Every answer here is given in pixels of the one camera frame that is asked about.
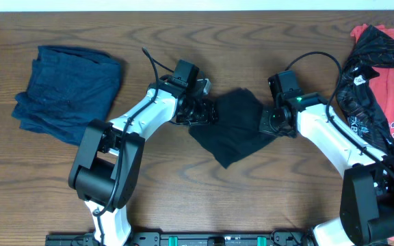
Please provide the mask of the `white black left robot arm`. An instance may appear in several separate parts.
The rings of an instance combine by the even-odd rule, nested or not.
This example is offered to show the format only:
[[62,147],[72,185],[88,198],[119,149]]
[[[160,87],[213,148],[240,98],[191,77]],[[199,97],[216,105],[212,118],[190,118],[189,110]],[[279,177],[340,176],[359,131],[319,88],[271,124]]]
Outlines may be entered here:
[[138,180],[146,141],[164,123],[212,123],[208,79],[152,83],[145,97],[125,114],[91,121],[79,145],[68,185],[89,208],[97,245],[125,245],[131,235],[127,202]]

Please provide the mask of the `black shirt with white logo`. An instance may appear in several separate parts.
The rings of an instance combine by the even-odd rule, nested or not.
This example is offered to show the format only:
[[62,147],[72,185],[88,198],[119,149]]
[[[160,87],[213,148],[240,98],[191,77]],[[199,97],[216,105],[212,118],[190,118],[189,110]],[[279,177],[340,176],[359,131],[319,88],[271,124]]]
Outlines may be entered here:
[[192,126],[189,134],[223,167],[228,168],[276,139],[259,131],[263,104],[254,94],[238,88],[215,100],[218,121]]

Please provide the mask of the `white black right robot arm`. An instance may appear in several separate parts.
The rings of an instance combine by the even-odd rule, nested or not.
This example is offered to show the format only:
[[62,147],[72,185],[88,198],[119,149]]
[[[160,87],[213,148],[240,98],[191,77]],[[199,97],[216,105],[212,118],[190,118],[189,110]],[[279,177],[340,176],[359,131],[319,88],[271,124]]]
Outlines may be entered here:
[[259,130],[301,135],[317,146],[343,179],[339,216],[315,226],[301,245],[371,245],[394,236],[394,156],[374,148],[318,93],[274,92]]

